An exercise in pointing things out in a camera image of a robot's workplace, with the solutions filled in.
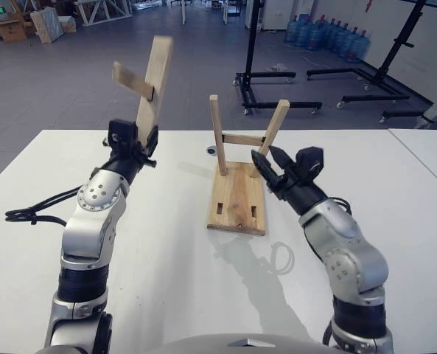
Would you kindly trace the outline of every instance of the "wooden plank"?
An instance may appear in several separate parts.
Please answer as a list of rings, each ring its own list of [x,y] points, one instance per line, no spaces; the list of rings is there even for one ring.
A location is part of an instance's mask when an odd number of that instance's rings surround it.
[[[119,85],[135,91],[146,100],[153,100],[154,87],[144,81],[141,76],[125,68],[118,61],[113,63],[112,78],[113,81],[116,81]]]
[[[223,136],[221,128],[221,116],[220,107],[218,105],[218,96],[216,94],[210,95],[210,112],[211,121],[213,123],[213,132],[215,135],[215,144],[217,146],[217,157],[218,157],[218,169],[220,170],[220,175],[226,175],[226,159],[225,159],[225,147],[223,146]]]
[[[265,233],[265,209],[262,178],[251,178],[253,164],[227,162],[228,173],[215,171],[207,229]]]
[[[270,119],[268,129],[265,131],[265,140],[262,143],[262,146],[259,148],[259,152],[262,155],[265,156],[268,154],[269,147],[272,145],[274,139],[276,138],[277,132],[279,131],[280,126],[282,125],[282,122],[284,121],[284,118],[289,111],[289,108],[290,102],[288,100],[279,101],[279,104],[277,105],[277,108],[274,111],[272,118]],[[257,176],[259,176],[259,171],[254,168],[251,177],[256,178]]]
[[[21,8],[20,5],[18,4],[18,2],[16,0],[10,0],[10,3],[13,7],[13,11],[16,13],[21,13]]]
[[[106,0],[106,1],[108,1],[108,3],[109,3],[110,5],[112,5],[112,6],[115,8],[115,10],[117,10],[117,11],[118,11],[119,13],[121,13],[123,16],[126,16],[126,15],[127,15],[127,12],[128,12],[127,9],[122,10],[122,9],[120,9],[118,6],[116,6],[116,4],[115,4],[113,1],[111,1],[111,0]]]
[[[155,36],[144,78],[147,83],[153,85],[154,98],[149,102],[146,98],[141,97],[136,116],[136,125],[138,125],[139,130],[138,140],[143,146],[146,146],[147,137],[153,127],[158,124],[171,55],[172,37]]]
[[[263,141],[264,138],[260,136],[223,134],[223,142],[227,144],[261,146]]]

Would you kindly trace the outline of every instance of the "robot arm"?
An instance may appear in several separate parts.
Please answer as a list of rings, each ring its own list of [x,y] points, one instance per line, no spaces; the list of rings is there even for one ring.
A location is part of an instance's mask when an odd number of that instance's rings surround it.
[[[322,149],[300,150],[295,162],[277,147],[270,147],[270,152],[283,175],[278,176],[256,151],[254,164],[270,191],[301,216],[308,244],[326,267],[335,310],[329,325],[334,340],[347,352],[393,353],[385,326],[387,263],[352,216],[313,183],[323,169]]]
[[[104,309],[116,223],[126,209],[136,174],[145,164],[155,167],[148,158],[157,145],[157,128],[145,147],[137,136],[134,122],[110,122],[110,159],[79,188],[74,215],[63,233],[59,286],[53,296],[45,347],[108,353],[112,316]]]

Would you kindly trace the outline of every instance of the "wooden stand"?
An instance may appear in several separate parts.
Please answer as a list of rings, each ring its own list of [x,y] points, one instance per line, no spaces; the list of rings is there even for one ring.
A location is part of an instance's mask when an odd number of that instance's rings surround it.
[[[157,125],[171,56],[172,37],[157,35],[153,40],[145,78],[136,75],[118,62],[113,63],[113,81],[135,91],[141,97],[136,125],[139,131],[138,140],[142,146],[147,145],[147,137]]]
[[[120,8],[116,1],[111,0],[78,0],[74,4],[77,5],[79,9],[79,13],[83,18],[83,26],[93,26],[95,24],[103,24],[105,22],[121,20],[123,18],[131,17],[131,3],[129,0],[122,0],[121,4],[123,8]],[[93,6],[93,10],[89,15],[89,12],[86,11],[88,9],[84,9],[84,5]],[[103,12],[103,16],[101,19],[96,20],[97,13],[99,13],[99,8],[102,7],[101,12]],[[115,9],[116,13],[119,15],[114,17],[113,14],[108,12],[108,8]]]
[[[253,164],[227,162],[223,143],[259,146],[259,152],[267,154],[289,108],[289,101],[279,101],[263,137],[223,134],[218,96],[210,96],[218,167],[211,193],[207,229],[244,232],[253,235],[265,234],[265,209],[261,176]]]

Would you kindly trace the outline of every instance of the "cardboard box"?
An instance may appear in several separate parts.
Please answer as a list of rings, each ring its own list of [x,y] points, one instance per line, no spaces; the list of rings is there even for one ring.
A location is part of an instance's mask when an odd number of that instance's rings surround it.
[[[24,31],[26,35],[36,35],[36,28],[33,22],[24,22]]]
[[[9,20],[29,21],[29,13],[8,13]]]
[[[64,33],[74,33],[76,32],[76,20],[72,16],[58,16],[61,27]]]
[[[30,16],[36,27],[36,34],[41,39],[41,43],[52,43],[64,34],[54,8],[47,7],[41,11],[34,11],[30,13]]]
[[[0,36],[7,43],[27,39],[23,24],[19,20],[0,21]]]

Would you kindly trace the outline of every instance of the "water bottle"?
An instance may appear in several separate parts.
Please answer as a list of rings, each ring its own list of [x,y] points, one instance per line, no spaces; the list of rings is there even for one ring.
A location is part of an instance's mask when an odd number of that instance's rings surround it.
[[[323,43],[322,43],[323,46],[326,46],[326,41],[328,41],[329,33],[331,32],[334,26],[335,26],[335,19],[332,18],[331,24],[329,24],[324,31]]]
[[[308,36],[308,42],[306,48],[308,50],[318,50],[320,49],[321,42],[323,40],[324,31],[325,31],[325,20],[324,15],[315,22],[312,30],[310,31],[310,35]]]
[[[320,19],[318,21],[316,21],[316,23],[322,25],[323,28],[326,30],[329,26],[329,23],[324,18],[325,18],[325,15],[321,15]]]
[[[339,52],[339,48],[341,48],[341,44],[343,43],[344,38],[346,37],[347,33],[348,33],[348,23],[346,22],[344,24],[344,27],[341,28],[335,36],[333,46],[331,47],[331,51],[333,53]]]
[[[351,47],[348,50],[346,61],[349,63],[359,63],[367,52],[370,40],[366,37],[366,31],[352,41]]]
[[[297,39],[298,21],[295,15],[293,20],[287,24],[287,33],[285,33],[286,42],[295,42]]]
[[[309,18],[305,20],[303,24],[298,28],[296,46],[306,46],[308,42],[308,36],[312,30],[312,22]]]
[[[338,24],[336,24],[336,26],[329,29],[328,37],[326,38],[326,42],[324,44],[324,47],[326,49],[331,49],[333,47],[333,43],[335,42],[335,36],[340,29],[341,29],[341,21],[338,21]]]
[[[352,33],[348,34],[344,38],[343,43],[341,44],[341,47],[339,48],[338,56],[340,58],[346,58],[346,56],[348,54],[348,50],[351,47],[352,41],[354,39],[356,39],[357,37],[359,37],[359,35],[357,34],[357,27],[354,27],[354,29],[352,30]]]

